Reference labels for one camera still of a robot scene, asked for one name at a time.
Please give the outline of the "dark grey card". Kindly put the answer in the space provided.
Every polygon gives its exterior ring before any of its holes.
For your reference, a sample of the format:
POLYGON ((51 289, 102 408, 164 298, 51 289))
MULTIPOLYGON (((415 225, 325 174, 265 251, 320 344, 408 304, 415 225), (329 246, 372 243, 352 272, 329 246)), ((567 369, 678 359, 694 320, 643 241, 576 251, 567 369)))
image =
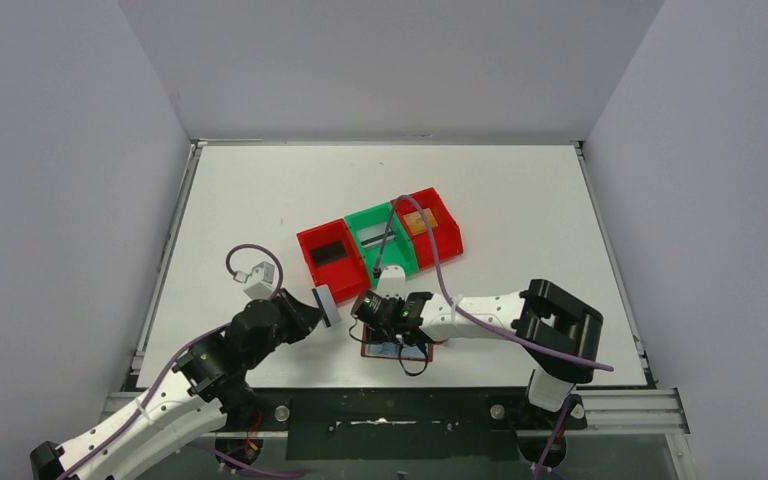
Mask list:
POLYGON ((316 286, 312 290, 314 299, 322 313, 322 321, 327 328, 334 327, 342 321, 342 317, 327 284, 316 286))

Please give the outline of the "red plastic bin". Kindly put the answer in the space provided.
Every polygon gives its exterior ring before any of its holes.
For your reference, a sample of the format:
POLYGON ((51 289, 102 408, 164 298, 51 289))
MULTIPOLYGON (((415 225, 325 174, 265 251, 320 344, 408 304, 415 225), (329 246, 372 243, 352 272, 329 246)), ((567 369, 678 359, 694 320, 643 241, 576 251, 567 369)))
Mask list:
MULTIPOLYGON (((445 262, 464 252, 461 230, 434 187, 416 191, 411 197, 422 208, 431 225, 438 258, 445 262)), ((418 268, 425 270, 434 266, 432 246, 428 229, 417 208, 409 201, 399 201, 395 206, 396 216, 404 227, 414 248, 418 268)))
POLYGON ((315 286, 326 285, 337 304, 371 288, 363 256, 344 219, 296 234, 315 286))

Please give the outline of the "grey card with stripe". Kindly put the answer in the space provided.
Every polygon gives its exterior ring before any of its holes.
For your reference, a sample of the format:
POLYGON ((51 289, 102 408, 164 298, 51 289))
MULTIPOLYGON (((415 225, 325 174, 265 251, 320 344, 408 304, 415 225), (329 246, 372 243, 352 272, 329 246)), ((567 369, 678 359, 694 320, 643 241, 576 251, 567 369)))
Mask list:
POLYGON ((389 230, 385 233, 383 230, 376 231, 372 227, 359 230, 357 232, 360 245, 363 248, 373 248, 379 246, 382 242, 390 241, 395 237, 395 231, 389 230))

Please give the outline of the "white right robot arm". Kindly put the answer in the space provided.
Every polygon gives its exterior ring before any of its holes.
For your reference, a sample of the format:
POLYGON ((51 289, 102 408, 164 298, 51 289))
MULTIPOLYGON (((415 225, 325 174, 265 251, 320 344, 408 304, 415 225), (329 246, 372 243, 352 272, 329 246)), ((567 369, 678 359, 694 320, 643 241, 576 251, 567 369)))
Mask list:
POLYGON ((459 300, 432 292, 401 299, 368 290, 351 315, 385 341, 419 349, 452 339, 520 345, 537 363, 522 411, 538 427, 561 415, 575 386, 611 369, 597 362, 603 315, 545 279, 532 280, 523 291, 459 300))

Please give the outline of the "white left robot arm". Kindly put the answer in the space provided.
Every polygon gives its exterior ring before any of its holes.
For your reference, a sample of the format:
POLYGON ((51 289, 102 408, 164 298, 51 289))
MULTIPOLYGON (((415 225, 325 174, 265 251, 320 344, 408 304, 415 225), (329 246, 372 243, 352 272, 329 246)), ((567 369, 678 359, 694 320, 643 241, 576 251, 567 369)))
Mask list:
POLYGON ((282 344, 341 319, 327 288, 312 305, 280 289, 252 300, 232 320, 184 346, 154 383, 85 433, 30 454, 36 479, 135 479, 197 437, 226 423, 241 427, 257 412, 246 381, 282 344))

